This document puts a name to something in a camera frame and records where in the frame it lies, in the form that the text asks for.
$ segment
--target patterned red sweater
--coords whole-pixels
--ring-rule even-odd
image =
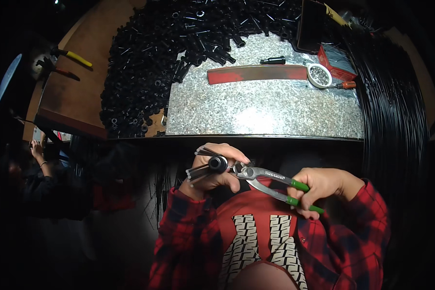
[[[382,285],[390,237],[385,202],[365,180],[347,209],[356,217],[354,230],[332,225],[327,213],[317,221],[296,219],[294,239],[302,249],[308,289],[378,290]],[[172,188],[154,253],[148,289],[216,289],[224,251],[211,198],[195,201]]]

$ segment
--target metal table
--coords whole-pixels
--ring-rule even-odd
[[[237,60],[225,66],[254,65],[284,55],[287,64],[319,63],[316,55],[295,52],[271,34],[250,35],[246,46],[231,42]],[[356,90],[320,90],[307,80],[256,80],[208,84],[213,61],[191,67],[182,84],[174,83],[168,110],[167,136],[260,135],[362,139],[363,121]]]

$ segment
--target workbench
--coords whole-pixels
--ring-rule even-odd
[[[87,12],[59,48],[91,61],[93,71],[69,58],[59,57],[57,66],[75,73],[81,81],[52,73],[43,92],[42,83],[36,85],[26,119],[34,120],[37,126],[106,139],[107,133],[99,118],[100,94],[104,89],[112,38],[117,28],[133,15],[133,7],[142,7],[144,3],[145,0],[103,0]],[[233,65],[257,64],[260,59],[280,55],[286,56],[287,64],[318,62],[317,56],[298,54],[288,42],[280,42],[274,35],[250,35],[245,41],[245,47],[232,47],[231,55],[237,60]],[[319,90],[307,80],[209,85],[206,72],[218,67],[221,65],[207,61],[198,68],[192,67],[182,84],[174,83],[166,128],[161,125],[162,110],[151,116],[153,125],[146,137],[166,131],[166,138],[271,136],[362,140],[362,116],[355,90]],[[29,140],[26,132],[29,128],[23,136]]]
[[[250,35],[246,45],[231,42],[237,61],[224,67],[256,65],[285,56],[287,65],[319,63],[317,55],[295,52],[272,33]],[[253,80],[208,84],[207,71],[222,67],[208,60],[192,66],[182,84],[174,83],[169,99],[166,135],[273,135],[351,138],[363,136],[356,90],[314,87],[304,80]]]

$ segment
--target green plier handle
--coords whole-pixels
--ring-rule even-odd
[[[293,187],[293,188],[296,188],[298,190],[302,190],[304,192],[308,192],[309,191],[309,186],[307,184],[304,184],[302,182],[296,181],[294,179],[292,179],[292,182],[291,182],[290,186]],[[297,200],[294,197],[287,196],[287,203],[289,205],[292,205],[292,206],[298,206],[300,201]],[[313,212],[318,212],[319,214],[323,214],[325,212],[322,208],[317,207],[317,206],[310,206],[309,210],[313,211]]]

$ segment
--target wrist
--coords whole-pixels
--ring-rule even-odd
[[[44,159],[44,157],[43,157],[42,155],[37,155],[37,156],[35,157],[35,159],[36,159],[37,163],[39,164],[39,166],[41,166],[41,165],[42,165],[42,162],[45,161],[45,159]]]
[[[196,188],[192,188],[190,185],[190,182],[185,181],[180,185],[179,190],[193,200],[203,200],[204,192]]]
[[[348,171],[342,170],[341,175],[341,195],[350,201],[356,196],[365,183],[362,181],[362,179],[355,177]]]

